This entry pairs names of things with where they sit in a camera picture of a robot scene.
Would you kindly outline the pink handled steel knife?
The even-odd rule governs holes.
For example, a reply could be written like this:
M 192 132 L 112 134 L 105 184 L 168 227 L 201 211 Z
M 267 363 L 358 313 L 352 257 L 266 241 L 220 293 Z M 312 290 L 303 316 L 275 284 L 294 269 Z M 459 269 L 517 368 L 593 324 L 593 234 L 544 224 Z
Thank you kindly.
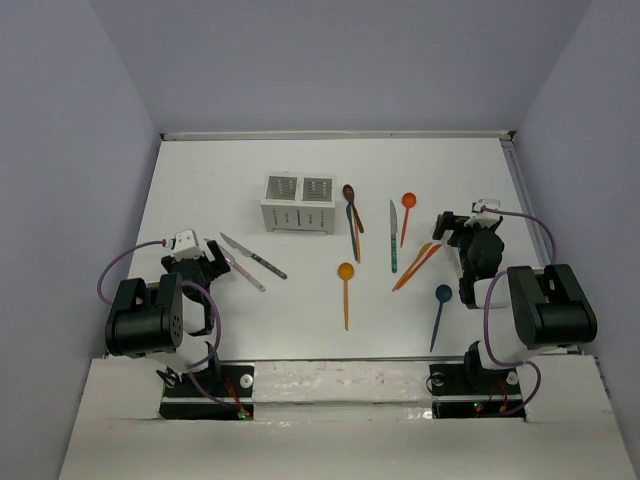
M 236 260 L 235 257 L 224 247 L 217 246 L 221 255 L 225 258 L 226 263 L 233 268 L 237 273 L 243 276 L 247 281 L 249 281 L 255 288 L 257 288 L 260 292 L 265 292 L 266 287 L 260 283 L 255 277 L 253 277 L 244 267 L 242 267 Z

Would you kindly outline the black handled steel knife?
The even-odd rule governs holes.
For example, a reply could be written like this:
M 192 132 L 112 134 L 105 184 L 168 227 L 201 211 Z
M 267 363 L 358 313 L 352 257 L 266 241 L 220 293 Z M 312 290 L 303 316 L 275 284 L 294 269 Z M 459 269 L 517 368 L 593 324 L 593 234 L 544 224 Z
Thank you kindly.
M 226 235 L 224 233 L 220 233 L 220 236 L 222 237 L 222 239 L 230 247 L 232 247 L 238 253 L 242 254 L 245 257 L 251 258 L 252 260 L 256 261 L 261 266 L 263 266 L 264 268 L 266 268 L 267 270 L 269 270 L 270 272 L 272 272 L 273 274 L 275 274 L 279 278 L 281 278 L 283 280 L 286 280 L 288 278 L 287 274 L 284 273 L 282 270 L 280 270 L 279 268 L 277 268 L 276 266 L 274 266 L 272 263 L 268 262 L 267 260 L 265 260 L 261 256 L 257 255 L 255 252 L 249 250 L 245 246 L 243 246 L 240 243 L 238 243 L 237 241 L 233 240 L 228 235 Z

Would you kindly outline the orange red plastic spoon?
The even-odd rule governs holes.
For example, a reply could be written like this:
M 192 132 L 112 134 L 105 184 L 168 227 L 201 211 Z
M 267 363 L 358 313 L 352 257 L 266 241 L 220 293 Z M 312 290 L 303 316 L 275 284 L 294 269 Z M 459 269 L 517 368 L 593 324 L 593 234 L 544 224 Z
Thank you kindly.
M 409 225 L 410 211 L 416 205 L 417 197 L 413 192 L 406 192 L 402 196 L 401 203 L 405 209 L 402 230 L 401 230 L 401 242 L 400 242 L 400 246 L 403 247 L 406 239 L 407 228 Z

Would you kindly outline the teal handled steel knife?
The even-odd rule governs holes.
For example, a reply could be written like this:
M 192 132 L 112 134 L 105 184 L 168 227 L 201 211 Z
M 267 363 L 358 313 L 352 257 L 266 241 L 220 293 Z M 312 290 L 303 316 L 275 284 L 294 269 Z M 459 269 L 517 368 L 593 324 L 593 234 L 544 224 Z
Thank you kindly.
M 390 219 L 390 252 L 391 252 L 391 271 L 397 273 L 397 212 L 393 200 L 389 201 L 389 219 Z

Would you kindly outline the teal blue plastic knife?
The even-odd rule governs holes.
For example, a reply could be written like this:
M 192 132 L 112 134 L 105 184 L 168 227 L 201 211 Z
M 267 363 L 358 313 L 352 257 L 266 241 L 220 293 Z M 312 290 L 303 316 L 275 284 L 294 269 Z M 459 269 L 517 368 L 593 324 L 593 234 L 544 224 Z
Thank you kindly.
M 355 227 L 354 227 L 352 206 L 349 203 L 347 203 L 347 206 L 346 206 L 346 216 L 347 216 L 348 223 L 349 223 L 351 244 L 352 244 L 352 250 L 353 250 L 353 254 L 354 254 L 354 259 L 355 259 L 356 262 L 359 262 L 359 255 L 358 255 L 358 247 L 357 247 L 357 242 L 356 242 L 356 232 L 355 232 Z

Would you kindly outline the brown wooden spoon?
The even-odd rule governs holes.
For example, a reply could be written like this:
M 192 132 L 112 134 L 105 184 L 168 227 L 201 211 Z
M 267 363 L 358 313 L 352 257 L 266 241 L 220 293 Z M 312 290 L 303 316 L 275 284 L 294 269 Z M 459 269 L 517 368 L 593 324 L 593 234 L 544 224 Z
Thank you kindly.
M 350 184 L 345 184 L 342 188 L 342 193 L 344 198 L 347 200 L 348 204 L 351 206 L 352 208 L 352 214 L 355 218 L 356 221 L 356 225 L 357 228 L 359 230 L 360 233 L 364 232 L 364 226 L 361 222 L 358 210 L 355 206 L 355 191 L 353 189 L 353 187 Z

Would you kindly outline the orange handled knife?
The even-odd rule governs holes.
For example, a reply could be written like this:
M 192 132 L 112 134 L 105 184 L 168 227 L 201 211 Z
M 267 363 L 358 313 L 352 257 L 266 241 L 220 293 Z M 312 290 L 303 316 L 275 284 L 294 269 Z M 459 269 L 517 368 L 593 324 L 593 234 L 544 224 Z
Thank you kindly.
M 355 235 L 355 243 L 356 243 L 356 259 L 358 263 L 361 263 L 361 247 L 360 247 L 360 238 L 359 238 L 359 222 L 357 220 L 356 211 L 353 210 L 353 219 L 354 219 L 354 235 Z

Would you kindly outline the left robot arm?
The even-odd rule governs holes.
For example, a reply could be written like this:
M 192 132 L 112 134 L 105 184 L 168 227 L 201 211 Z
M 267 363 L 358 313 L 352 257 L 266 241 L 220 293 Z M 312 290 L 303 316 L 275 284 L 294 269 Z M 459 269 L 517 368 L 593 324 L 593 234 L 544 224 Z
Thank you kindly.
M 122 280 L 114 298 L 108 299 L 103 282 L 109 270 L 134 251 L 155 245 L 171 250 L 161 259 L 166 273 L 155 284 L 141 278 Z M 221 318 L 210 287 L 229 271 L 218 243 L 207 239 L 201 247 L 193 233 L 144 242 L 119 254 L 103 269 L 96 286 L 99 299 L 110 306 L 107 352 L 163 364 L 166 370 L 158 375 L 168 387 L 186 375 L 198 394 L 215 392 L 222 381 Z

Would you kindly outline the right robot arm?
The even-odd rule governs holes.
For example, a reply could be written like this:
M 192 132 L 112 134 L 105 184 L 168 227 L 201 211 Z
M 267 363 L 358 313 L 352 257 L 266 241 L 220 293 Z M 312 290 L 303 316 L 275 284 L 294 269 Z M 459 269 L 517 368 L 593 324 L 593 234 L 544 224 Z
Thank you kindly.
M 598 324 L 572 268 L 552 262 L 501 269 L 505 250 L 498 227 L 506 211 L 476 203 L 470 216 L 438 215 L 433 238 L 448 236 L 459 257 L 459 297 L 481 310 L 482 337 L 472 343 L 460 368 L 462 384 L 482 392 L 499 370 L 524 365 L 544 351 L 595 340 Z

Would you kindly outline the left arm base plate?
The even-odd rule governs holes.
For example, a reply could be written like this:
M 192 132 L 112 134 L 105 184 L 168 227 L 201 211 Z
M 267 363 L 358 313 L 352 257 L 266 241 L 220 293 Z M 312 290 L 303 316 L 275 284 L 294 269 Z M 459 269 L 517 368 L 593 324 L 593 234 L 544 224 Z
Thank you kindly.
M 162 380 L 159 416 L 165 420 L 248 421 L 253 419 L 255 365 L 223 363 L 217 373 L 157 370 Z

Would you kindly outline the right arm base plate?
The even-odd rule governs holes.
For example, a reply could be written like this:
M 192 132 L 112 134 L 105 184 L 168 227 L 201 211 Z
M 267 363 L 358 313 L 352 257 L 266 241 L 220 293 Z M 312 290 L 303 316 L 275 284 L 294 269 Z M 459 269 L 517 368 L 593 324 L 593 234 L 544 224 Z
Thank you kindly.
M 429 366 L 425 382 L 436 419 L 476 419 L 506 415 L 524 418 L 519 377 L 514 369 L 471 374 L 461 363 Z

